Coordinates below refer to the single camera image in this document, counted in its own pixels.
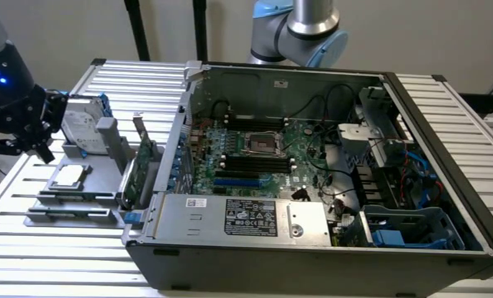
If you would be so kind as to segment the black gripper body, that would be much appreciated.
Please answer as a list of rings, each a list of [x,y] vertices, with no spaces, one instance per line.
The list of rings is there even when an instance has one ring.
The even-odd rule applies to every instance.
[[[39,124],[46,91],[32,74],[12,42],[0,51],[0,130],[20,130]]]

